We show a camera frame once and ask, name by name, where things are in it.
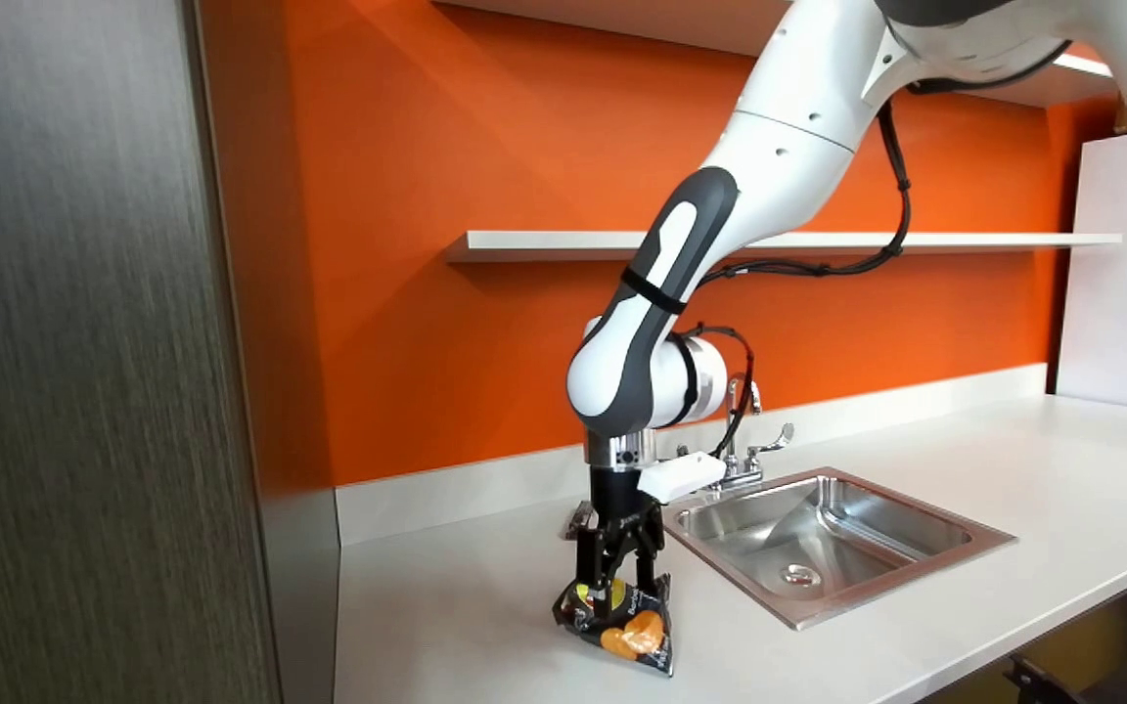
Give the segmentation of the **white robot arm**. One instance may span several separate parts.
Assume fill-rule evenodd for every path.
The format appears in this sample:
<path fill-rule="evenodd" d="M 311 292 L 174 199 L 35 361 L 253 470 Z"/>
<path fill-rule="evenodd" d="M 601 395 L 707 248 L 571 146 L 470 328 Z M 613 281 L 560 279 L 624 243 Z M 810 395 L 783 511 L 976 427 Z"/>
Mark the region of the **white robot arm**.
<path fill-rule="evenodd" d="M 613 570 L 647 570 L 657 557 L 657 506 L 637 491 L 643 433 L 715 407 L 699 390 L 699 358 L 669 337 L 706 274 L 814 221 L 901 89 L 1014 82 L 1068 43 L 1098 50 L 1127 97 L 1127 0 L 791 0 L 711 152 L 669 193 L 571 358 L 592 507 L 560 621 L 634 614 Z"/>

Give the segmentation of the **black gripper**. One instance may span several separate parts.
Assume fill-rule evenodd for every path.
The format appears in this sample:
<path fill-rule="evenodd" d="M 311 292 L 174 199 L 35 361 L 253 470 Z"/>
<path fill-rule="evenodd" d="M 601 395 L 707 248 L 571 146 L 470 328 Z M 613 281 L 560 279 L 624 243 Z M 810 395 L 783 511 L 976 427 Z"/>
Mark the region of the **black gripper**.
<path fill-rule="evenodd" d="M 663 506 L 637 491 L 637 470 L 592 472 L 592 507 L 599 511 L 595 528 L 574 541 L 574 587 L 571 601 L 579 614 L 599 614 L 607 582 L 626 557 L 637 561 L 637 592 L 663 600 L 657 587 L 657 552 L 665 547 Z"/>

